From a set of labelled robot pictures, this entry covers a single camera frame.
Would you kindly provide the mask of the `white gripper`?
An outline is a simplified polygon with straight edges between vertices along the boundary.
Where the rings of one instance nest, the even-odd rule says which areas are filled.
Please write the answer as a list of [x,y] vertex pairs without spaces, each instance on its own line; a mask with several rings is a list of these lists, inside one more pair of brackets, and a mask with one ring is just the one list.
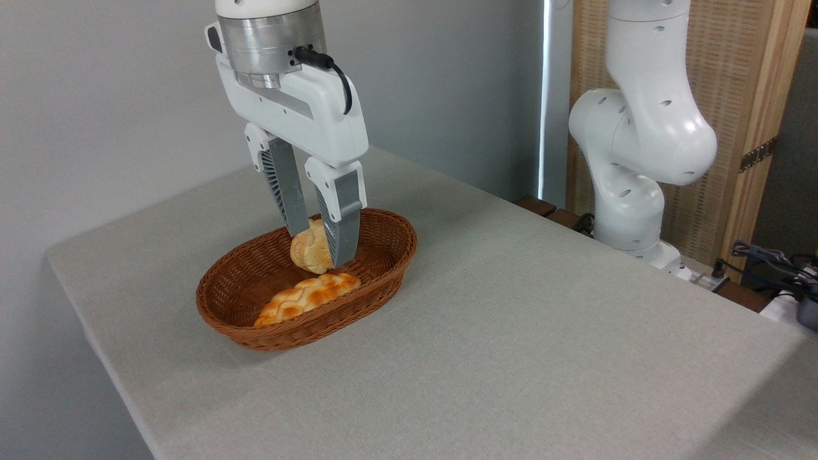
[[305,172],[316,189],[333,267],[350,262],[367,207],[356,160],[370,142],[353,83],[325,54],[323,26],[216,22],[206,34],[229,102],[249,122],[245,138],[255,169],[266,178],[289,235],[310,228],[295,146],[313,156]]

